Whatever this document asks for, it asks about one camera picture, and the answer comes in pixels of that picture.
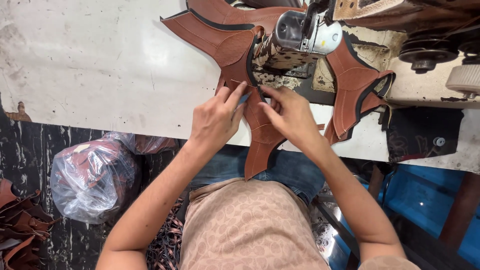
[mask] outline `beige t-shirt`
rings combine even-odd
[[[234,178],[202,187],[190,192],[180,269],[329,270],[309,220],[305,203],[278,182]],[[370,259],[360,268],[375,269],[372,263],[418,269],[395,257]]]

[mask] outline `hand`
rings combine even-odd
[[[261,86],[261,89],[272,97],[272,102],[259,105],[273,126],[293,145],[306,154],[312,145],[323,139],[307,99],[285,86],[278,89]]]
[[[245,103],[237,107],[247,86],[241,83],[235,91],[219,89],[216,96],[193,110],[192,133],[188,141],[194,148],[212,156],[238,131]]]

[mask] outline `white table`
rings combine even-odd
[[[193,108],[214,94],[220,69],[213,59],[159,21],[185,10],[184,0],[22,0],[3,1],[0,9],[7,112],[21,101],[37,123],[185,139]],[[408,73],[397,78],[407,79],[417,83]],[[328,123],[333,111],[311,109],[317,123]],[[480,172],[480,111],[464,113],[456,154],[405,163]],[[373,112],[333,149],[342,157],[387,161],[380,128]],[[250,144],[245,121],[229,143]],[[298,151],[289,142],[281,148]]]

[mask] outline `clear plastic bag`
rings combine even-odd
[[[156,154],[166,150],[176,150],[178,148],[178,141],[173,138],[115,131],[108,132],[103,137],[121,140],[135,155]]]
[[[65,217],[100,224],[116,215],[138,174],[133,154],[120,141],[78,144],[53,158],[53,201]]]

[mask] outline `jeans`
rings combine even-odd
[[[245,177],[244,167],[248,147],[225,145],[203,167],[190,183],[196,190],[209,184],[236,177]],[[322,171],[303,153],[274,150],[268,159],[268,169],[253,177],[262,181],[277,181],[290,188],[306,205],[323,188]]]

